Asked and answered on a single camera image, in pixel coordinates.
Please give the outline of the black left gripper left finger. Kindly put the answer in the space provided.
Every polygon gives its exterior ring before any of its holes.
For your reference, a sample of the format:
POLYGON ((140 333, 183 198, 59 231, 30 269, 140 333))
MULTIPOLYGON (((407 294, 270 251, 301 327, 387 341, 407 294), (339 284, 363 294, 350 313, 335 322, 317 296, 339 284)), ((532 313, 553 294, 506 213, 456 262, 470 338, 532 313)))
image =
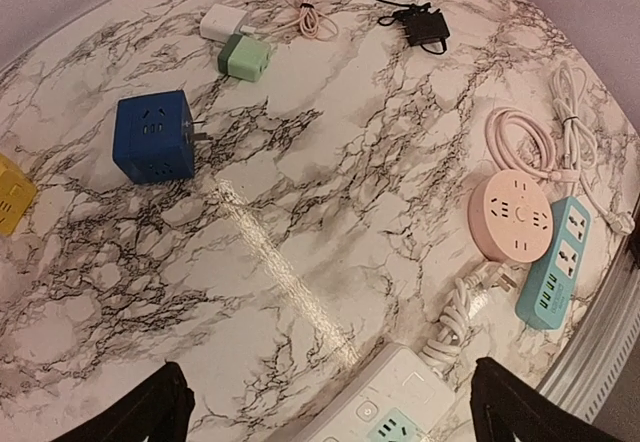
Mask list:
POLYGON ((182 442, 194 407, 194 392, 179 364, 167 362, 102 413, 54 441, 182 442))

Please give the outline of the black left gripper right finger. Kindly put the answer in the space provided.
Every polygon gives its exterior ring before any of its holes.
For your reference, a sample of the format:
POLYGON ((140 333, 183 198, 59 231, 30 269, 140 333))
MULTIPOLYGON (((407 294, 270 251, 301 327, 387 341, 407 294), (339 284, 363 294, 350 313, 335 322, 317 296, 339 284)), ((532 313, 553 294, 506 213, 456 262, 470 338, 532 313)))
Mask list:
POLYGON ((471 411, 478 441, 594 441, 596 429, 565 412, 490 357, 476 361, 471 411))

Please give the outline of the white multicolour power strip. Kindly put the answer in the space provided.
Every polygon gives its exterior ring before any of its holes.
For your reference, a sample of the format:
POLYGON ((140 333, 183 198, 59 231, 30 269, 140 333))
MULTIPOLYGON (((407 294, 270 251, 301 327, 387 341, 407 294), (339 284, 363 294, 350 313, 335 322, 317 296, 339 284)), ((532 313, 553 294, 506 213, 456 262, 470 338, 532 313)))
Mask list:
POLYGON ((409 347, 387 344, 296 441, 425 441, 455 393, 409 347))

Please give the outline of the blue cube power socket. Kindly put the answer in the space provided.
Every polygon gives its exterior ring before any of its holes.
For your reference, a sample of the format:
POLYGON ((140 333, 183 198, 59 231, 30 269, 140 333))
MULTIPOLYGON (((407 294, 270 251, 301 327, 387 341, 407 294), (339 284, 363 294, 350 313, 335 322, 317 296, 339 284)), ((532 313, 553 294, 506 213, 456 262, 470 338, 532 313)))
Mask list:
POLYGON ((182 90, 118 101, 112 159, 135 184, 192 179, 196 173, 197 133, 182 90))

